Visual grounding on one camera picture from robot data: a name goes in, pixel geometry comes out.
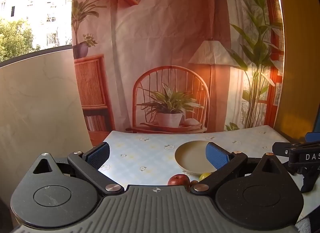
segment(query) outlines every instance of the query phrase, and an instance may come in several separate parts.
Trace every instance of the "building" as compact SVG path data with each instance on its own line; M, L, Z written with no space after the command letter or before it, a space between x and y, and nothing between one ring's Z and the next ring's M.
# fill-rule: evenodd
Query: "building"
M34 47L46 49L72 43L71 0L0 0L0 4L1 18L28 22Z

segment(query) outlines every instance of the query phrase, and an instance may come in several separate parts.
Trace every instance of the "green tree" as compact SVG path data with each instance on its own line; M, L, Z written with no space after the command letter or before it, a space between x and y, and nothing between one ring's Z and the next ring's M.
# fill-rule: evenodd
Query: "green tree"
M33 34L23 21L6 21L0 18L0 61L40 50L32 46Z

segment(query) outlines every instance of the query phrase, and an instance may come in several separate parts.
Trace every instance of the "beige plate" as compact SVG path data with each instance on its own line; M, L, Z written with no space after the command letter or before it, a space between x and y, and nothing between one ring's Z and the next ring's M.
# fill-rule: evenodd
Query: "beige plate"
M214 172L217 169L205 157L205 147L208 141L191 141L180 145L174 157L178 165L186 172L201 175Z

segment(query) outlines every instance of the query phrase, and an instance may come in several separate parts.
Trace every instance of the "lamp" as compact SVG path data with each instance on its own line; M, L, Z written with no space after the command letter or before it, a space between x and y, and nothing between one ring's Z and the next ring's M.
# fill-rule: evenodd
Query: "lamp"
M203 41L190 59L189 63L210 65L209 103L207 110L209 117L213 65L229 65L232 67L239 67L239 64L229 55L224 46L217 40Z

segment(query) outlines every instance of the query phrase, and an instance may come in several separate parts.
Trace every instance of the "printed fabric backdrop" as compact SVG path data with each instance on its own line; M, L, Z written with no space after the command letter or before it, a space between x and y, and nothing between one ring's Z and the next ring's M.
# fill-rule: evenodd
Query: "printed fabric backdrop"
M72 0L73 55L93 145L112 130L273 127L278 0Z

